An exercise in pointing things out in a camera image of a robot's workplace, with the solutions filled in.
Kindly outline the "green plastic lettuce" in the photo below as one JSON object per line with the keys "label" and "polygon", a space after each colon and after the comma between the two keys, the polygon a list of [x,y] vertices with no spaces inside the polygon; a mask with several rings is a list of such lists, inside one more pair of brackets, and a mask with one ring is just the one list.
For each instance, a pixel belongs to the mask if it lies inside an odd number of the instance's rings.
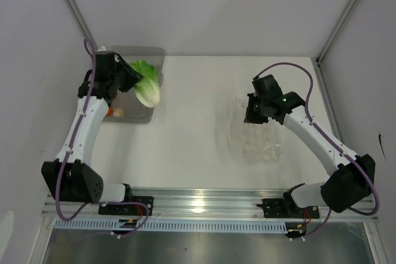
{"label": "green plastic lettuce", "polygon": [[156,107],[161,100],[158,71],[146,60],[134,61],[130,66],[143,76],[134,87],[137,99],[148,108]]}

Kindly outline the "clear zip top bag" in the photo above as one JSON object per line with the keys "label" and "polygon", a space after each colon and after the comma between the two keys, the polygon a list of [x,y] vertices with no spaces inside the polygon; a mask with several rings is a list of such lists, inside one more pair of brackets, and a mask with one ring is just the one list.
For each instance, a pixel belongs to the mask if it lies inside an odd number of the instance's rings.
{"label": "clear zip top bag", "polygon": [[277,123],[244,122],[248,100],[235,96],[228,118],[228,147],[231,156],[240,163],[256,165],[277,163],[283,155],[282,138]]}

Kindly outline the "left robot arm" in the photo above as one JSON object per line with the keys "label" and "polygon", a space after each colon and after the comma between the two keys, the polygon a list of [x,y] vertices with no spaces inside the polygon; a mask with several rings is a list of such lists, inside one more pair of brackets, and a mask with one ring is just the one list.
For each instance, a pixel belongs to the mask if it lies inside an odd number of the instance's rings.
{"label": "left robot arm", "polygon": [[41,173],[57,202],[113,202],[113,208],[126,215],[134,208],[127,185],[104,181],[92,169],[92,152],[113,100],[140,82],[142,75],[112,51],[97,52],[93,61],[78,89],[77,111],[66,141],[54,161],[43,163]]}

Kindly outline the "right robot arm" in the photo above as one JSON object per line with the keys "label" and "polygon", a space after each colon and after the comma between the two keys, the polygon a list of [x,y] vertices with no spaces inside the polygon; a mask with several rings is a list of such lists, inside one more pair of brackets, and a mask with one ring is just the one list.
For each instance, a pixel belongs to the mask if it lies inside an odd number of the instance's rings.
{"label": "right robot arm", "polygon": [[369,155],[360,156],[341,144],[308,115],[307,103],[295,92],[283,93],[272,75],[254,77],[252,86],[244,122],[264,124],[272,119],[285,126],[313,152],[329,176],[325,182],[287,190],[282,208],[288,216],[298,216],[310,206],[341,213],[371,195],[375,162]]}

